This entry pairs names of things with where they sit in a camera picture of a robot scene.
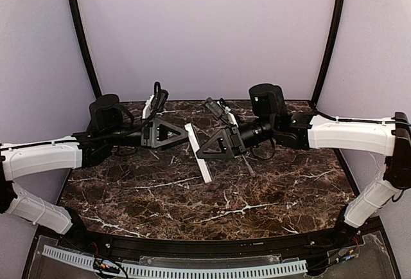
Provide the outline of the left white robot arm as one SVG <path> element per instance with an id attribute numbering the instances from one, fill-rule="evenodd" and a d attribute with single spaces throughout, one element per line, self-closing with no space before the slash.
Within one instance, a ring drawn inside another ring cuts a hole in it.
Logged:
<path id="1" fill-rule="evenodd" d="M 85 224 L 74 210 L 29 193 L 16 179 L 51 170 L 95 167 L 112 155 L 114 147 L 168 149 L 187 142 L 185 129 L 156 116 L 167 97 L 166 91 L 153 94 L 137 122 L 118 95 L 105 94 L 90 104 L 91 121 L 85 132 L 51 141 L 1 146 L 1 213 L 60 235 L 84 231 Z"/>

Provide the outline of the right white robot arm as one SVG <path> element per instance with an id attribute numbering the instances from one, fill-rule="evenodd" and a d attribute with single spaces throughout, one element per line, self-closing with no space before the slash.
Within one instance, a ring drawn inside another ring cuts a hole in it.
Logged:
<path id="1" fill-rule="evenodd" d="M 340 118 L 320 111 L 291 114 L 278 85 L 255 85 L 249 95 L 256 119 L 216 132 L 196 150 L 198 158 L 235 158 L 264 141 L 295 150 L 348 149 L 385 156 L 385 170 L 340 212 L 332 241 L 348 241 L 374 212 L 410 189 L 410 124 L 405 113 L 382 119 Z"/>

